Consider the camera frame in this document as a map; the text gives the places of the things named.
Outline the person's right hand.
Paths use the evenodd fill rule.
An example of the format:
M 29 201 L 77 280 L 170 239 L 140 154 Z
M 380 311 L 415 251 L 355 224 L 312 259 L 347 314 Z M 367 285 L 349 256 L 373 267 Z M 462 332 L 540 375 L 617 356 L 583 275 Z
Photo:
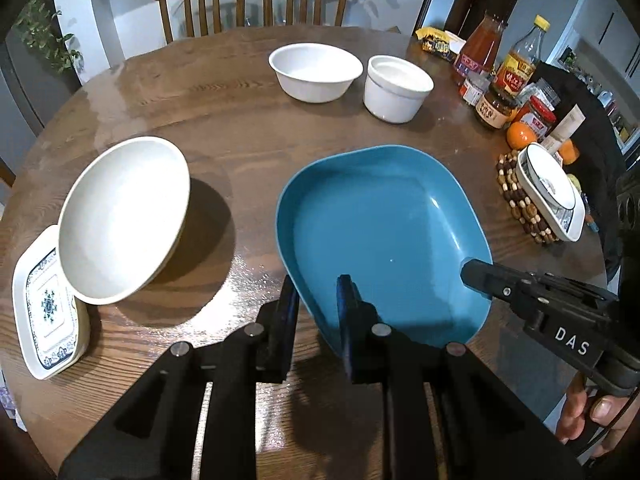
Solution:
M 628 401 L 628 398 L 616 398 L 616 396 L 602 396 L 593 402 L 589 401 L 586 378 L 582 373 L 577 373 L 565 391 L 565 401 L 559 421 L 556 423 L 555 435 L 565 444 L 567 441 L 577 439 L 582 434 L 587 419 L 599 426 L 606 427 L 621 411 L 625 411 L 591 453 L 591 458 L 603 456 L 613 451 L 616 445 L 623 440 L 628 428 L 637 416 L 639 398 L 635 398 L 634 403 L 625 408 Z

